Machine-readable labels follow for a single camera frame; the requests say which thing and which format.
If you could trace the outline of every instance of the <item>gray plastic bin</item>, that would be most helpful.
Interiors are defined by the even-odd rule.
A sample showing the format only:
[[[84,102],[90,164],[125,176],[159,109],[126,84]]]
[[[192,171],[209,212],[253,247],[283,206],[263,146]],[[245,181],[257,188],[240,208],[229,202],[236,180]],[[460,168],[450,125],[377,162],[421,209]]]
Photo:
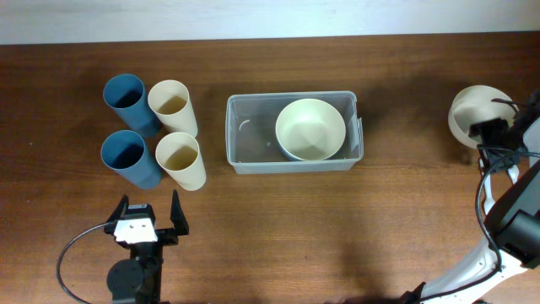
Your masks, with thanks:
[[[342,115],[347,133],[341,149],[328,160],[290,161],[279,148],[276,121],[291,102],[316,98]],[[350,91],[232,95],[227,102],[227,159],[238,174],[345,171],[364,155],[362,122]]]

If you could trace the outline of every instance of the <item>brown tabletop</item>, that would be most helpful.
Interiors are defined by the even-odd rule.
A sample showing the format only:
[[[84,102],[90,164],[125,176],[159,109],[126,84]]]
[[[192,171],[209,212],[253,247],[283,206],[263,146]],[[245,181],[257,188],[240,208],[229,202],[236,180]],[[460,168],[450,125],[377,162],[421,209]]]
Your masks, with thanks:
[[[478,242],[476,155],[451,135],[454,96],[472,84],[524,101],[540,87],[540,33],[389,35],[0,47],[0,301],[72,302],[55,263],[79,232],[104,222],[122,194],[171,226],[179,189],[191,227],[164,251],[162,299],[185,303],[323,303],[400,296],[451,268]],[[196,192],[164,174],[140,190],[100,158],[127,129],[105,82],[134,73],[147,90],[190,90],[208,174]],[[227,162],[226,102],[235,94],[351,90],[364,124],[352,170],[237,175]],[[148,138],[155,145],[166,132]],[[495,178],[500,195],[507,176]],[[105,278],[129,252],[95,232],[62,273],[77,295],[108,302]],[[539,271],[484,298],[536,303]]]

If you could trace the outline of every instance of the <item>white wall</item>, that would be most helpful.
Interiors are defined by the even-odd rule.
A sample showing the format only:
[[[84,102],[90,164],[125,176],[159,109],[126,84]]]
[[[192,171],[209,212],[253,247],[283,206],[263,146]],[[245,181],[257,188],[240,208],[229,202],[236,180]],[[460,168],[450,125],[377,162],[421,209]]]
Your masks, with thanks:
[[[0,44],[540,30],[540,0],[0,0]]]

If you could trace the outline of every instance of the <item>blue cup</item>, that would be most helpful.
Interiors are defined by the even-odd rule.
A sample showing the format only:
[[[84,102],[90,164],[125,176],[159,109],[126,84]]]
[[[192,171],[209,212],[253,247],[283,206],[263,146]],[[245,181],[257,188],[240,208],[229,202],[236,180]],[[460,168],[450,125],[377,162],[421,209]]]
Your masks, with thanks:
[[[125,73],[111,78],[103,89],[103,99],[131,130],[141,136],[154,136],[161,129],[161,122],[150,110],[139,77]]]
[[[143,138],[129,130],[114,132],[101,146],[101,159],[116,173],[141,189],[161,181],[161,169]]]

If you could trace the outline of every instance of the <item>bowl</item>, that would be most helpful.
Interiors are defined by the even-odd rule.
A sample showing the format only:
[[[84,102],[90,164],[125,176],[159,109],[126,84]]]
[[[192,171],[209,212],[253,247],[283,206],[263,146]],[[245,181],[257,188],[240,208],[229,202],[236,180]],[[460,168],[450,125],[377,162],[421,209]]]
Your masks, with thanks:
[[[290,160],[325,160],[345,140],[345,121],[322,100],[301,99],[286,106],[276,121],[276,137]]]
[[[463,89],[456,95],[448,113],[448,126],[452,135],[460,143],[473,149],[482,143],[479,136],[469,137],[469,129],[475,123],[487,122],[500,117],[505,119],[509,126],[512,126],[516,114],[515,108],[491,101],[495,98],[511,100],[507,94],[487,85],[474,85]]]

